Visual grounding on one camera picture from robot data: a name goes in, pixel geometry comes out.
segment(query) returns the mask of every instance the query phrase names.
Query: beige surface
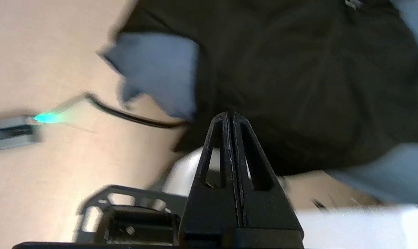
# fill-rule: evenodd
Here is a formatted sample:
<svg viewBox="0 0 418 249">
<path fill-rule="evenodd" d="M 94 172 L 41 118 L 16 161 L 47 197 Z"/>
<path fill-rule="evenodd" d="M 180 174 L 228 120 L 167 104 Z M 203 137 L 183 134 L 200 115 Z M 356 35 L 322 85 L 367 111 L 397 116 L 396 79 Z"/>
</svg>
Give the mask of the beige surface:
<svg viewBox="0 0 418 249">
<path fill-rule="evenodd" d="M 121 80 L 96 52 L 126 0 L 0 0 L 0 118 L 37 114 L 84 91 L 118 106 Z M 149 98 L 134 113 L 170 120 Z M 0 249 L 23 241 L 71 241 L 76 209 L 108 184 L 143 188 L 176 156 L 181 130 L 161 130 L 101 113 L 87 103 L 68 112 L 70 126 L 41 126 L 44 142 L 0 151 Z M 316 197 L 340 205 L 354 192 L 326 175 L 291 180 L 296 208 Z"/>
</svg>

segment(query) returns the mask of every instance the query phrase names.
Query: glowing light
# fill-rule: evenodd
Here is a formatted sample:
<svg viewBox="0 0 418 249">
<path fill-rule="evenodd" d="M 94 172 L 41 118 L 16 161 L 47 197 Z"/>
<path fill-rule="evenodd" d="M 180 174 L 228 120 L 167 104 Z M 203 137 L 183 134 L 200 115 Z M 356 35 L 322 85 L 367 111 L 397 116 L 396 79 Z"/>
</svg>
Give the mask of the glowing light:
<svg viewBox="0 0 418 249">
<path fill-rule="evenodd" d="M 53 112 L 39 114 L 34 119 L 40 123 L 58 123 L 61 121 L 59 115 Z"/>
</svg>

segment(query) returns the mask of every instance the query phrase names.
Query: black jacket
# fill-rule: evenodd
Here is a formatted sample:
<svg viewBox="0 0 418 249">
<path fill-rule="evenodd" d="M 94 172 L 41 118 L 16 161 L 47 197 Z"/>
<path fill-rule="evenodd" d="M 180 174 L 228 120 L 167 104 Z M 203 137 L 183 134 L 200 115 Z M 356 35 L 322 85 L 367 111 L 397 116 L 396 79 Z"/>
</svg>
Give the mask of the black jacket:
<svg viewBox="0 0 418 249">
<path fill-rule="evenodd" d="M 277 174 L 368 163 L 418 142 L 418 47 L 388 0 L 140 0 L 121 32 L 200 45 L 193 150 L 224 110 L 249 119 Z"/>
</svg>

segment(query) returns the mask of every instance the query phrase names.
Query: black cable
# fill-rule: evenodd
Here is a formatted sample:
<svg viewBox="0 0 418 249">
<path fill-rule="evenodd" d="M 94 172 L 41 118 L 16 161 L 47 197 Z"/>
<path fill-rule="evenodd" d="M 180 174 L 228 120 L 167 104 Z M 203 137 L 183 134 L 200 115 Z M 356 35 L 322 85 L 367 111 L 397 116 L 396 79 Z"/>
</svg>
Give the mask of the black cable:
<svg viewBox="0 0 418 249">
<path fill-rule="evenodd" d="M 115 110 L 111 107 L 106 106 L 106 104 L 103 104 L 103 102 L 98 100 L 98 98 L 92 93 L 86 93 L 84 95 L 84 98 L 89 100 L 92 104 L 94 104 L 94 106 L 96 106 L 98 109 L 102 110 L 103 112 L 106 112 L 110 115 L 114 115 L 119 118 L 123 118 L 125 120 L 131 121 L 134 123 L 139 123 L 145 126 L 151 126 L 151 127 L 156 127 L 156 128 L 162 128 L 162 129 L 172 129 L 172 128 L 177 128 L 179 126 L 185 125 L 187 123 L 187 122 L 163 123 L 163 122 L 158 122 L 152 119 L 133 116 L 128 113 L 121 112 L 119 110 Z"/>
</svg>

